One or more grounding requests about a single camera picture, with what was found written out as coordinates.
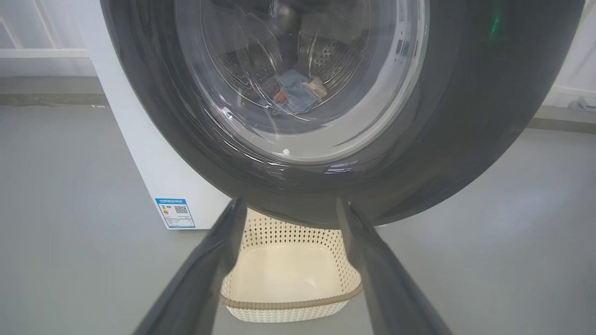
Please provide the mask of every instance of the gray floor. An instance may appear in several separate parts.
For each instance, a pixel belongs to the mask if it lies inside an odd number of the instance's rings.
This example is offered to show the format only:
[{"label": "gray floor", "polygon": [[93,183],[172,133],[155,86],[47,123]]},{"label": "gray floor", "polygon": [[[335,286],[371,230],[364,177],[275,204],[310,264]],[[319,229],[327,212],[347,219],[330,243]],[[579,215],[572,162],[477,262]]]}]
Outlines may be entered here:
[{"label": "gray floor", "polygon": [[[454,333],[594,334],[596,135],[528,129],[478,180],[380,228]],[[107,108],[0,107],[0,334],[129,334],[202,231],[166,231]],[[214,334],[371,334],[328,318]]]}]

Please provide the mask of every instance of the qr code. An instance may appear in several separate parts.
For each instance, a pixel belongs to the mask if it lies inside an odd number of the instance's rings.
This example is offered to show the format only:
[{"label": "qr code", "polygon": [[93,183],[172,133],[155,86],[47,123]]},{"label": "qr code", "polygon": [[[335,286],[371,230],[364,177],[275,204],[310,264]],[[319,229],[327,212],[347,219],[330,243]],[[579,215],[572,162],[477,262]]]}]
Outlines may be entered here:
[{"label": "qr code", "polygon": [[174,206],[177,214],[188,214],[186,206]]}]

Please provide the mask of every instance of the washing machine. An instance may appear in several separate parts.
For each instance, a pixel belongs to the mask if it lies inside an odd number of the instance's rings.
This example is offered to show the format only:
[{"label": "washing machine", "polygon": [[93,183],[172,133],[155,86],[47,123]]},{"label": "washing machine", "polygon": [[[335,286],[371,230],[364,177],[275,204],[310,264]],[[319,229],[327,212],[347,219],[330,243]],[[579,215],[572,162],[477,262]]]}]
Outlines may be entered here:
[{"label": "washing machine", "polygon": [[338,228],[455,194],[548,93],[575,0],[84,0],[110,107],[167,229],[231,197]]}]

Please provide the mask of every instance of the washing machine side panel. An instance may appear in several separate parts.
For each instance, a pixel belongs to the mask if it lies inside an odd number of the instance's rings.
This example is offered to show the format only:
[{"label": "washing machine side panel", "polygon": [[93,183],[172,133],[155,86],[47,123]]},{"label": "washing machine side panel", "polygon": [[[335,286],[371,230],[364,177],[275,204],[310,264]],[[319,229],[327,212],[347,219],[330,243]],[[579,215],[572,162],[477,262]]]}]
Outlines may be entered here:
[{"label": "washing machine side panel", "polygon": [[[98,0],[72,0],[85,45],[132,158],[168,229],[209,229],[229,197],[192,169],[163,138],[135,95],[105,24]],[[156,198],[185,199],[195,228],[167,224]]]}]

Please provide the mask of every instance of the white plastic basket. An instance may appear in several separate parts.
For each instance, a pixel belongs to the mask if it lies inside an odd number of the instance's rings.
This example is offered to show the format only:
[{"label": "white plastic basket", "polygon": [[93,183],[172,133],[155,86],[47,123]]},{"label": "white plastic basket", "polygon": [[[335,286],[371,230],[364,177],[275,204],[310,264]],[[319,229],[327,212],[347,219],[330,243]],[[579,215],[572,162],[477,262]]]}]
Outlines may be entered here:
[{"label": "white plastic basket", "polygon": [[249,210],[220,301],[243,321],[293,322],[335,314],[361,291],[339,230],[301,227]]}]

